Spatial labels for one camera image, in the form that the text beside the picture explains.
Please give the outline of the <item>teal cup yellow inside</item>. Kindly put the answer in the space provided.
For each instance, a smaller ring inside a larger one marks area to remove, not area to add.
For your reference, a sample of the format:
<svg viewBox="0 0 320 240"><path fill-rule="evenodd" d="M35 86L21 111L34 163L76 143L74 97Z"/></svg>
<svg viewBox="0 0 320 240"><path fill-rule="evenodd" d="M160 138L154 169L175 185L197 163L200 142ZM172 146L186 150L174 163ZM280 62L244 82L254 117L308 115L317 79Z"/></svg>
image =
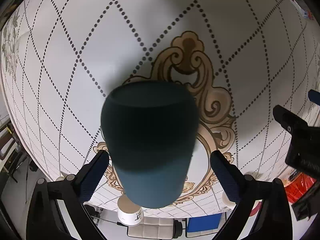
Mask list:
<svg viewBox="0 0 320 240"><path fill-rule="evenodd" d="M101 130L127 197L158 209L182 193L199 128L190 92L165 81L117 87L101 111Z"/></svg>

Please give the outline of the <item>white printed paper cup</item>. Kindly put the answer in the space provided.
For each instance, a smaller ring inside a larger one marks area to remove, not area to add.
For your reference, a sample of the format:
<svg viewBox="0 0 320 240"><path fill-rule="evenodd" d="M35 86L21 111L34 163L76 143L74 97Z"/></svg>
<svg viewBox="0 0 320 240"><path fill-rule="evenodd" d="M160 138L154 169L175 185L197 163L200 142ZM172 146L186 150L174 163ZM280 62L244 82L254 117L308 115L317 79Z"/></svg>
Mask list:
<svg viewBox="0 0 320 240"><path fill-rule="evenodd" d="M122 195L117 201L117 216L119 221L126 226L136 226L142 222L144 215L142 208L133 203L127 195Z"/></svg>

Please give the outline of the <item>red plastic bag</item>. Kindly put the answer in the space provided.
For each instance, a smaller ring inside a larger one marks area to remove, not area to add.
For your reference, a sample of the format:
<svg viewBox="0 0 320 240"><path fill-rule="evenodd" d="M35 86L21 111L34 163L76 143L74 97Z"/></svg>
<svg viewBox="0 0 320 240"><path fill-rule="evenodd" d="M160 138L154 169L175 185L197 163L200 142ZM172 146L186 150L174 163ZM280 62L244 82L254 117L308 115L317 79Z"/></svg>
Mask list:
<svg viewBox="0 0 320 240"><path fill-rule="evenodd" d="M311 176L299 172L299 174L285 186L285 192L289 203L293 204L306 194L317 180Z"/></svg>

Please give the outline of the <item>white padded chair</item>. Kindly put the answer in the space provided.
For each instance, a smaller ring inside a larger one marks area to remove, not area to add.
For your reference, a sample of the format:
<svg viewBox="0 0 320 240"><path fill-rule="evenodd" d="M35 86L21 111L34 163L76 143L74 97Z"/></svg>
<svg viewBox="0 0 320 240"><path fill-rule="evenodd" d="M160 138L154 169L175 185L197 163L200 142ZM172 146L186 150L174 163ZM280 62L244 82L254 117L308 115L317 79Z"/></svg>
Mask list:
<svg viewBox="0 0 320 240"><path fill-rule="evenodd" d="M127 228L127 236L145 239L173 239L174 219L144 217L137 226Z"/></svg>

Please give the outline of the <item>floral patterned tablecloth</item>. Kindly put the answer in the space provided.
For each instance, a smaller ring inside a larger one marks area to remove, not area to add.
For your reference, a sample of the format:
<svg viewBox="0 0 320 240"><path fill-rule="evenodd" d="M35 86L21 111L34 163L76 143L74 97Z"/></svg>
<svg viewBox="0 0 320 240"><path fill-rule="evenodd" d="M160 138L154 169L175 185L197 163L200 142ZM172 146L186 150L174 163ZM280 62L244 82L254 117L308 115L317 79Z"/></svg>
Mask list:
<svg viewBox="0 0 320 240"><path fill-rule="evenodd" d="M220 150L242 173L272 180L290 135L282 105L317 124L319 42L289 0L23 0L1 32L1 86L18 136L48 179L106 148L101 108L123 83L186 85L200 131L180 197L146 216L227 210L209 166Z"/></svg>

